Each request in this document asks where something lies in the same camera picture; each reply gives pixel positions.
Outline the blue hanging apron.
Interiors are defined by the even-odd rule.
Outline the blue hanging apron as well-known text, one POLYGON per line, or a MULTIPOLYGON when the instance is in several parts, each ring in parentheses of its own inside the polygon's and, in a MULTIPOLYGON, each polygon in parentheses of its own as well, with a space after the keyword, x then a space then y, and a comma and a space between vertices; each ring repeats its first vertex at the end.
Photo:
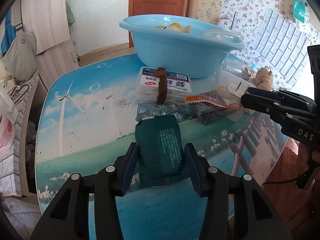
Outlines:
POLYGON ((2 53, 2 56, 4 56, 8 52, 13 40, 16 37, 16 29, 11 24, 10 10, 7 12, 2 25, 4 27, 4 34, 1 38, 1 53, 2 53))

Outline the teal paper on wall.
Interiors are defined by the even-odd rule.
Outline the teal paper on wall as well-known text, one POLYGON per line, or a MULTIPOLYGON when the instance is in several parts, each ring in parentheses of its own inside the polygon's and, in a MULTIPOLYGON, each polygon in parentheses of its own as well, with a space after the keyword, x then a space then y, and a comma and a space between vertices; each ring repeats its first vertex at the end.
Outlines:
POLYGON ((302 23, 309 22, 310 12, 309 12, 309 7, 307 2, 304 2, 303 0, 294 0, 293 18, 302 23))

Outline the yellow white plush doll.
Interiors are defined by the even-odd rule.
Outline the yellow white plush doll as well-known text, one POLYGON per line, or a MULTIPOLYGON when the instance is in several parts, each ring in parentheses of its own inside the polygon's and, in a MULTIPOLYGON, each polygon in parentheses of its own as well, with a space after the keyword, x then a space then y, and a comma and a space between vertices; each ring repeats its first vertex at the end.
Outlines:
POLYGON ((157 29, 167 29, 167 30, 172 30, 172 31, 178 31, 181 33, 190 33, 192 27, 190 25, 186 26, 186 27, 182 27, 180 24, 178 23, 172 23, 168 26, 164 26, 164 25, 159 25, 159 26, 155 26, 155 28, 157 29))

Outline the orange white snack wrapper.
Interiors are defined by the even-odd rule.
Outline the orange white snack wrapper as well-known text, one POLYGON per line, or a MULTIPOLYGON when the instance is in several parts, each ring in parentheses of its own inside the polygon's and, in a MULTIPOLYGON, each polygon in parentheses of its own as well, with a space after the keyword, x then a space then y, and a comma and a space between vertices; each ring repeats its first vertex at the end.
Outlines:
POLYGON ((184 99, 185 103, 209 103, 220 108, 231 108, 238 110, 240 105, 234 100, 228 100, 222 97, 217 91, 205 92, 198 95, 192 95, 184 99))

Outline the clear cotton swab box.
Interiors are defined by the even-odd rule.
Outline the clear cotton swab box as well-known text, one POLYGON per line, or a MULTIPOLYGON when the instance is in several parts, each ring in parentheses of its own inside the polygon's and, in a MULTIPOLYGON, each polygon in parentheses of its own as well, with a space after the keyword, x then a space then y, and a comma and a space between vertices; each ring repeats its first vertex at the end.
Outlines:
POLYGON ((142 67, 139 72, 136 93, 139 98, 152 102, 184 103, 192 94, 190 77, 164 68, 142 67))

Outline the light blue plastic basin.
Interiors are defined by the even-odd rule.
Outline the light blue plastic basin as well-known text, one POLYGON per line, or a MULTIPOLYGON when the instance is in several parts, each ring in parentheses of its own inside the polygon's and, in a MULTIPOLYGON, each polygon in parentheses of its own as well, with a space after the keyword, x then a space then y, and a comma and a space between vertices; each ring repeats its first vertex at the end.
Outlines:
POLYGON ((149 68, 163 67, 169 72, 186 74, 192 79, 213 75, 233 50, 246 45, 238 35, 213 24, 175 15, 136 15, 120 21, 131 33, 140 61, 149 68), (190 33, 155 26, 178 23, 190 25, 190 33))

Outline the light wooden wardrobe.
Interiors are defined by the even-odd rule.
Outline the light wooden wardrobe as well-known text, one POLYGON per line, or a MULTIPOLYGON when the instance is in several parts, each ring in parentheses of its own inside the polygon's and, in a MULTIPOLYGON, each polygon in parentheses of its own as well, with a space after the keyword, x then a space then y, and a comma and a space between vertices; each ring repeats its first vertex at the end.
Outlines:
POLYGON ((79 68, 67 20, 66 0, 21 0, 23 30, 36 38, 36 61, 47 88, 79 68))

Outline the green quilted bedding roll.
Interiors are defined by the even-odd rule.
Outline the green quilted bedding roll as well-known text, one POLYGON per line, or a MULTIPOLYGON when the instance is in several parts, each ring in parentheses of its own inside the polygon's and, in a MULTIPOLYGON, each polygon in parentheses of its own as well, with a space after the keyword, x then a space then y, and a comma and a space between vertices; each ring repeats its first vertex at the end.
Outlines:
POLYGON ((72 26, 73 23, 75 23, 75 17, 74 14, 71 10, 71 6, 69 5, 68 2, 66 2, 66 11, 67 11, 67 21, 68 21, 68 26, 72 26))

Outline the dark green snack packet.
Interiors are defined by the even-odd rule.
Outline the dark green snack packet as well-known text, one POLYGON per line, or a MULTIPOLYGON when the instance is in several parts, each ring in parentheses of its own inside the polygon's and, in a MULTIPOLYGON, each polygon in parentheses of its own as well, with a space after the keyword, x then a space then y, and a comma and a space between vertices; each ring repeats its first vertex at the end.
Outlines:
POLYGON ((174 115, 144 118, 136 125, 142 188, 168 186, 189 177, 180 127, 174 115))

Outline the grey tote bag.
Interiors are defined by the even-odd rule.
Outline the grey tote bag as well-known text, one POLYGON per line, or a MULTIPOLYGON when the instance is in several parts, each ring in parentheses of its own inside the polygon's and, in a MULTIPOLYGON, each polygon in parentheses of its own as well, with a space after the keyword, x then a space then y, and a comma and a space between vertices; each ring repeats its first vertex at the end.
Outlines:
POLYGON ((38 70, 36 62, 36 38, 33 33, 19 33, 1 59, 6 71, 19 81, 29 80, 38 70))

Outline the beige teddy bear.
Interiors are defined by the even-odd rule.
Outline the beige teddy bear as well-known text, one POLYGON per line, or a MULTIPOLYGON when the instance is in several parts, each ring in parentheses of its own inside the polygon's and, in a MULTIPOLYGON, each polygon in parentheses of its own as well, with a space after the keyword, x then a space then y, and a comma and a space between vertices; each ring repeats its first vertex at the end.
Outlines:
POLYGON ((252 78, 252 83, 258 89, 269 91, 269 92, 273 91, 272 89, 273 74, 272 74, 272 71, 268 68, 268 66, 265 66, 258 70, 255 77, 252 78))

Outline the clear plastic bottle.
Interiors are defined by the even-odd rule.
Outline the clear plastic bottle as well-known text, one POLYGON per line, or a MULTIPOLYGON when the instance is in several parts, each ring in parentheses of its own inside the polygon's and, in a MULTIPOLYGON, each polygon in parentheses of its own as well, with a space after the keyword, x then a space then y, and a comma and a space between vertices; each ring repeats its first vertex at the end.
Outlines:
POLYGON ((247 66, 238 58, 226 58, 221 68, 222 70, 244 80, 249 80, 252 77, 252 74, 249 72, 247 66))

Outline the white packet with pin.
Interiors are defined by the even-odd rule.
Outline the white packet with pin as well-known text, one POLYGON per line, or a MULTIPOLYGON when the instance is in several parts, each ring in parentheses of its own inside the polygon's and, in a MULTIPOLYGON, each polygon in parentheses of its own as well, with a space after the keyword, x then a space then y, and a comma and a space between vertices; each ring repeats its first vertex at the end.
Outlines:
POLYGON ((241 81, 236 81, 234 83, 230 83, 228 85, 228 88, 227 90, 234 96, 237 96, 237 97, 242 97, 242 95, 244 95, 247 90, 250 88, 250 87, 253 87, 255 88, 256 86, 253 85, 252 83, 250 82, 247 82, 245 80, 241 80, 241 81))

